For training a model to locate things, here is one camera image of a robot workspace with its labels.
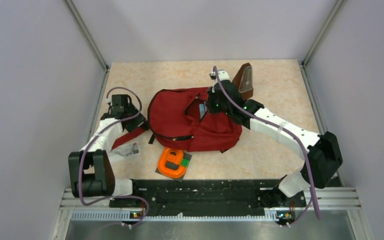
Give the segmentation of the red backpack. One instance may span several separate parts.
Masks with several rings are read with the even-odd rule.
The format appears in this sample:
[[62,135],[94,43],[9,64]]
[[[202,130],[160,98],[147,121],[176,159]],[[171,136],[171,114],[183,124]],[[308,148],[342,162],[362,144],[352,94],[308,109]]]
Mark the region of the red backpack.
[[224,113],[200,113],[199,106],[208,100],[207,87],[162,89],[147,108],[147,120],[137,129],[113,143],[115,149],[147,130],[150,143],[187,152],[225,152],[240,140],[242,126]]

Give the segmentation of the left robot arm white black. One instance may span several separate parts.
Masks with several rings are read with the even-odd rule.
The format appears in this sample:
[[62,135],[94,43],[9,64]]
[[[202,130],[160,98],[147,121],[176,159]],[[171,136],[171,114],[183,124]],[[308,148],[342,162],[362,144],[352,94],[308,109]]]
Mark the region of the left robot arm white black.
[[139,191],[128,178],[116,178],[109,153],[121,154],[121,146],[148,130],[146,118],[127,94],[108,99],[109,108],[88,143],[68,156],[70,186],[74,197],[121,196],[129,207],[140,202]]

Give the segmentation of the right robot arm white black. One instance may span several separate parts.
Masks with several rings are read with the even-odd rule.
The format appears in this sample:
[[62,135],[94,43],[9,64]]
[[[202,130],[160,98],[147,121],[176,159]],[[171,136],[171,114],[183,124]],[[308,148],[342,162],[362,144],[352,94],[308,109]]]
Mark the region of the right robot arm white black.
[[283,177],[273,188],[273,200],[287,206],[304,190],[323,189],[343,164],[337,136],[308,131],[284,120],[253,99],[243,100],[235,84],[222,80],[207,90],[211,114],[226,114],[235,123],[265,134],[304,160],[302,167]]

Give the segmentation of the light blue blister pack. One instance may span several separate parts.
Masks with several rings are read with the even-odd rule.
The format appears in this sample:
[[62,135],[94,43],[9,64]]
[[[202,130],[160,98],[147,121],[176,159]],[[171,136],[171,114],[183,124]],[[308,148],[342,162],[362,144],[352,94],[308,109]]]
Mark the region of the light blue blister pack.
[[202,120],[208,111],[207,104],[205,102],[200,103],[198,106],[198,109],[199,109],[199,119]]

